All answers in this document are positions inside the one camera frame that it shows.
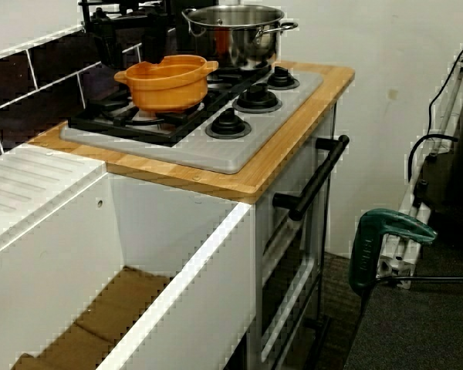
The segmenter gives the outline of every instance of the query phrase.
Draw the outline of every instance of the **pot handle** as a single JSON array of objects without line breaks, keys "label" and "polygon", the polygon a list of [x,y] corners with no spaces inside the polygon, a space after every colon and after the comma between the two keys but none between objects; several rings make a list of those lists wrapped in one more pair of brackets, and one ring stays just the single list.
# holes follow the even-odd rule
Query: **pot handle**
[{"label": "pot handle", "polygon": [[127,84],[127,74],[126,71],[121,71],[115,74],[114,76],[115,81],[123,83],[124,85]]},{"label": "pot handle", "polygon": [[204,74],[207,76],[209,73],[214,72],[218,69],[219,64],[216,61],[206,62],[206,66],[204,67]]},{"label": "pot handle", "polygon": [[185,18],[187,22],[192,22],[190,18],[188,18],[188,15],[191,14],[192,12],[195,12],[197,9],[196,8],[187,8],[182,10],[182,16]]},{"label": "pot handle", "polygon": [[296,22],[285,22],[282,23],[278,29],[266,29],[265,31],[259,31],[257,37],[261,37],[262,35],[268,35],[269,33],[283,33],[284,31],[289,31],[290,29],[296,29],[298,26],[299,24]]}]

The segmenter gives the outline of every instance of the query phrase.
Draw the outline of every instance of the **steel pot handle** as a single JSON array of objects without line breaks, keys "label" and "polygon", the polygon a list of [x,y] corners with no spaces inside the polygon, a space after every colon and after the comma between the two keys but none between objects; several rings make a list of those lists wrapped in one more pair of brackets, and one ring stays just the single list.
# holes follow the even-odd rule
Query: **steel pot handle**
[{"label": "steel pot handle", "polygon": [[192,21],[190,18],[188,18],[188,15],[191,14],[192,12],[195,12],[197,9],[196,8],[187,8],[182,10],[182,16],[185,18],[185,20],[188,22],[188,33],[189,35],[193,35],[194,37],[201,37],[203,34],[206,33],[206,28],[202,28],[201,33],[195,33],[194,30],[192,29]]},{"label": "steel pot handle", "polygon": [[289,31],[290,29],[296,29],[298,26],[299,24],[296,22],[285,22],[282,23],[278,29],[266,29],[265,31],[259,31],[257,37],[261,37],[262,35],[268,35],[269,33]]},{"label": "steel pot handle", "polygon": [[191,19],[188,18],[188,15],[192,12],[195,12],[197,9],[196,8],[187,8],[187,9],[184,9],[182,10],[182,15],[183,17],[185,18],[185,20],[187,20],[187,22],[191,22]]}]

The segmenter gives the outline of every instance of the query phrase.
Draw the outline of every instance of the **cardboard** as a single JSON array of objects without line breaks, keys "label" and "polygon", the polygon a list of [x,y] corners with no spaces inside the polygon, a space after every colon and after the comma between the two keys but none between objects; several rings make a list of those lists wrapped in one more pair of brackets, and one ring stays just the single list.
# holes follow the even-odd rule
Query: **cardboard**
[{"label": "cardboard", "polygon": [[116,345],[169,281],[125,268],[79,316],[76,324]]},{"label": "cardboard", "polygon": [[11,370],[56,370],[51,366],[40,361],[38,358],[34,358],[31,355],[24,354],[19,357],[19,360],[15,363]]},{"label": "cardboard", "polygon": [[77,325],[72,325],[39,355],[48,365],[58,369],[94,370],[113,346]]},{"label": "cardboard", "polygon": [[24,354],[12,370],[96,369],[170,280],[125,267],[38,358]]}]

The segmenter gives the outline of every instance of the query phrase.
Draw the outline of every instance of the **toy stove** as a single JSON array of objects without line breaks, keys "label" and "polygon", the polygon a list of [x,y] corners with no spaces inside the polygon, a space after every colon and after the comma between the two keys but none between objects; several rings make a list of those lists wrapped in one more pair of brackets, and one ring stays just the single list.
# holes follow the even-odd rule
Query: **toy stove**
[{"label": "toy stove", "polygon": [[91,100],[69,119],[66,141],[164,162],[237,173],[323,82],[318,73],[276,67],[217,71],[204,100],[183,113],[150,113],[123,89]]}]

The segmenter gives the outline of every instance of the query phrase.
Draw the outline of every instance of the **black oven handle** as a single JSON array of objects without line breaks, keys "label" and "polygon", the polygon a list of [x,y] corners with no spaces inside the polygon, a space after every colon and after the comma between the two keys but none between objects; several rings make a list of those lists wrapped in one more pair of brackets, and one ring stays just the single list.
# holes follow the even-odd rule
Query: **black oven handle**
[{"label": "black oven handle", "polygon": [[312,178],[303,189],[300,197],[276,193],[272,198],[272,205],[278,208],[289,210],[288,216],[294,221],[301,221],[316,198],[319,190],[323,187],[330,176],[333,168],[338,163],[345,151],[350,139],[346,135],[340,136],[338,140],[319,138],[316,140],[316,149],[329,150],[326,160],[319,166]]}]

